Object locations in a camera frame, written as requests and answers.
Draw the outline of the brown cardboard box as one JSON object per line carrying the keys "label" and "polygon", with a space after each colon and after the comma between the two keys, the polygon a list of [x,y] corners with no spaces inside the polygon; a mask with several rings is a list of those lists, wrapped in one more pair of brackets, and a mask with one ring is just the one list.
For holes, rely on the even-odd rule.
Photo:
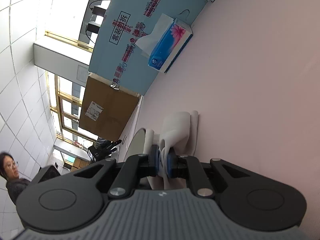
{"label": "brown cardboard box", "polygon": [[89,74],[81,106],[79,127],[100,138],[116,141],[136,109],[140,95],[97,74]]}

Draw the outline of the person in dark jacket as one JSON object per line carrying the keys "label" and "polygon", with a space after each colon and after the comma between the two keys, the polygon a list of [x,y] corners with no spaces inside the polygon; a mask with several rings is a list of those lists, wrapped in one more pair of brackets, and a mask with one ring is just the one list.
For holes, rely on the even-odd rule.
{"label": "person in dark jacket", "polygon": [[6,180],[8,195],[13,204],[16,205],[17,198],[29,186],[31,181],[20,177],[17,163],[9,153],[1,152],[0,161],[1,177]]}

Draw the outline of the blue tissue box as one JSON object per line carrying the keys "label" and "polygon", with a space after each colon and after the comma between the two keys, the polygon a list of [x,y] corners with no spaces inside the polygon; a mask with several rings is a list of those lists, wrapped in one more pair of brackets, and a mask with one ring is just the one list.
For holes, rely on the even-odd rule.
{"label": "blue tissue box", "polygon": [[149,67],[166,73],[192,36],[190,25],[161,14],[151,34],[139,38],[136,45],[149,56]]}

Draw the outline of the white bowl black rim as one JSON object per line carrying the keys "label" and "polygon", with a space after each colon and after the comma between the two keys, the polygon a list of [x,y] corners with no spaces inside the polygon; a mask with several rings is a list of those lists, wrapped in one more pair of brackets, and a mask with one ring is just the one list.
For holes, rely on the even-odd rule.
{"label": "white bowl black rim", "polygon": [[131,140],[129,148],[127,149],[124,161],[126,161],[132,155],[143,153],[145,134],[146,134],[146,129],[144,128],[139,129],[135,133],[135,135],[133,136],[133,139]]}

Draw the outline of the beige cleaning cloth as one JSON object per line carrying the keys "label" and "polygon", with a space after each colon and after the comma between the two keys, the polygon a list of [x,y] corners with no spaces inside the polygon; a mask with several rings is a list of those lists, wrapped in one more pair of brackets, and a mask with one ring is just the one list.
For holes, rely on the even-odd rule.
{"label": "beige cleaning cloth", "polygon": [[150,154],[153,144],[159,147],[159,173],[155,177],[148,177],[153,190],[175,190],[187,187],[185,179],[169,177],[169,150],[173,148],[177,155],[193,156],[197,145],[198,122],[198,111],[175,112],[164,119],[159,134],[152,129],[146,130],[143,153]]}

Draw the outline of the black device on desk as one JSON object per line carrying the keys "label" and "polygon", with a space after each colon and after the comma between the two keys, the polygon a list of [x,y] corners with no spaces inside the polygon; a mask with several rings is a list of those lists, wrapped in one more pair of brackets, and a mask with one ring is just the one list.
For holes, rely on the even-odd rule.
{"label": "black device on desk", "polygon": [[111,158],[112,155],[117,156],[117,146],[120,145],[121,142],[122,140],[110,141],[99,137],[87,150],[91,163]]}

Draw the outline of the left blue cardboard panel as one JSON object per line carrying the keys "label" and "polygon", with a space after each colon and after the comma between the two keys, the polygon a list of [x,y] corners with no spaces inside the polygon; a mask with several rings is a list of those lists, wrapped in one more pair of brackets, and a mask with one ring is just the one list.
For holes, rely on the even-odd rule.
{"label": "left blue cardboard panel", "polygon": [[111,0],[94,45],[89,72],[144,95],[158,75],[136,45],[162,14],[191,24],[206,0]]}

